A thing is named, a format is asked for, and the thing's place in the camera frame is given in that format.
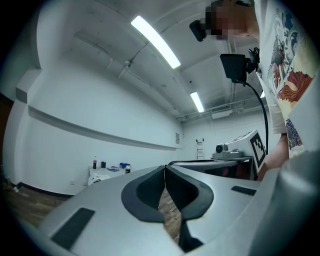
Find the black rubber pad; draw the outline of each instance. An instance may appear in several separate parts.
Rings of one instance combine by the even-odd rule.
[[[70,250],[76,242],[86,225],[94,215],[95,211],[80,208],[74,215],[54,234],[51,238],[59,246]]]
[[[233,188],[231,188],[231,190],[237,191],[239,193],[246,194],[249,196],[254,196],[255,193],[257,192],[255,189],[251,189],[243,186],[234,186]]]

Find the fluorescent ceiling light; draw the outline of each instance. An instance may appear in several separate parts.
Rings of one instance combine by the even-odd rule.
[[[193,93],[190,94],[190,96],[191,96],[191,98],[193,99],[193,102],[194,102],[196,108],[198,109],[198,111],[199,111],[200,113],[203,112],[203,111],[205,111],[205,110],[204,110],[204,107],[203,107],[202,104],[201,104],[201,101],[200,101],[200,98],[199,98],[198,93],[197,93],[197,92],[193,92]]]
[[[141,16],[137,16],[132,22],[131,25],[134,26],[137,30],[141,32],[157,50],[162,54],[162,56],[169,63],[171,68],[175,69],[180,66],[180,62],[174,52],[167,45],[165,40],[158,34],[157,31],[146,22]]]

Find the black cable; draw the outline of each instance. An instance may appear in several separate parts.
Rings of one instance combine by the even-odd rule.
[[[256,97],[258,98],[258,100],[261,104],[263,116],[264,116],[264,126],[265,126],[265,153],[268,155],[269,127],[268,127],[268,118],[267,118],[267,113],[266,113],[264,103],[262,102],[257,91],[250,84],[248,84],[247,82],[243,82],[242,84],[244,87],[249,86],[253,90],[254,94],[256,95]]]

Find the person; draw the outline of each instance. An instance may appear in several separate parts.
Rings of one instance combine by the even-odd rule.
[[[316,127],[301,128],[297,118],[291,120],[294,112],[302,117],[310,111],[306,103],[312,100],[312,90],[319,90],[319,53],[295,16],[276,0],[255,0],[254,6],[242,1],[215,1],[206,8],[205,27],[218,40],[252,36],[259,41],[256,73],[265,93],[272,131],[281,134],[258,173],[261,181],[268,170],[280,168],[286,160],[311,150],[310,130],[319,133]],[[302,137],[310,148],[305,147]]]

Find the ladder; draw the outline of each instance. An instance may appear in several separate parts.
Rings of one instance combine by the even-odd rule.
[[[196,143],[196,159],[205,159],[205,139],[202,138],[202,141],[195,140]]]

